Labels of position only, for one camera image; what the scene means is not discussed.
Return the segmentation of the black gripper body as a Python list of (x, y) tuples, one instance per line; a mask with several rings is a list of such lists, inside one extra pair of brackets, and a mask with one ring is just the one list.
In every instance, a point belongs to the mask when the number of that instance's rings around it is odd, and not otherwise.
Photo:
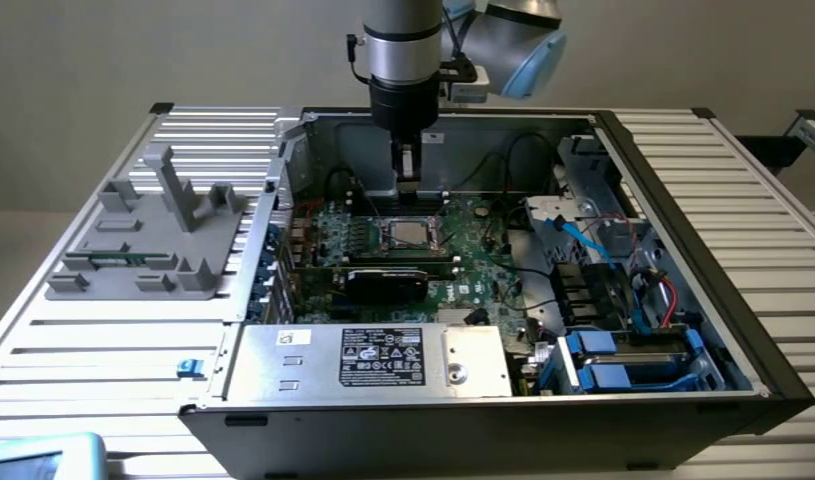
[(438, 119), (438, 80), (397, 85), (370, 80), (374, 124), (395, 136), (417, 136)]

